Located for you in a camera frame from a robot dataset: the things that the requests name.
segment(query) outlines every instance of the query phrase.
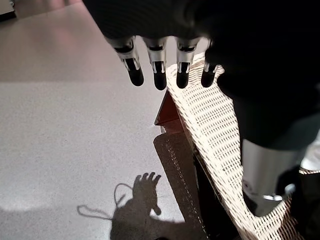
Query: wicker basket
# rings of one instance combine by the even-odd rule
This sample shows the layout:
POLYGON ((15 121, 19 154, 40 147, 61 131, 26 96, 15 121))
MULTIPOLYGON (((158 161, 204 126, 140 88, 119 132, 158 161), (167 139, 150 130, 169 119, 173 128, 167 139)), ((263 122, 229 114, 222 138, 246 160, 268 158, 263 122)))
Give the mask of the wicker basket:
MULTIPOLYGON (((167 89, 196 145, 221 202, 242 239, 302 240, 290 216, 290 202, 282 202, 269 215, 255 217, 243 200, 240 141, 232 101, 218 88, 216 79, 209 88, 201 85, 204 54, 194 57, 189 84, 176 84, 177 65, 167 69, 167 89)), ((220 66, 215 77, 222 74, 220 66)))

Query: robotic hand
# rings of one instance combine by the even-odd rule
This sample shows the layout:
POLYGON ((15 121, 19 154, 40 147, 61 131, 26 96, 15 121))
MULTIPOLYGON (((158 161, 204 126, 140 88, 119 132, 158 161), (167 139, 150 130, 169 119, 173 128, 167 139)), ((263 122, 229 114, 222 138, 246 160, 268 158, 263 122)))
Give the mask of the robotic hand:
POLYGON ((209 38, 201 83, 209 87, 216 65, 223 66, 218 86, 233 100, 238 120, 248 209, 265 216, 295 190, 306 148, 320 128, 316 6, 212 0, 83 2, 135 86, 144 82, 135 36, 143 37, 159 90, 166 87, 167 36, 176 37, 180 88, 188 84, 199 37, 209 38))

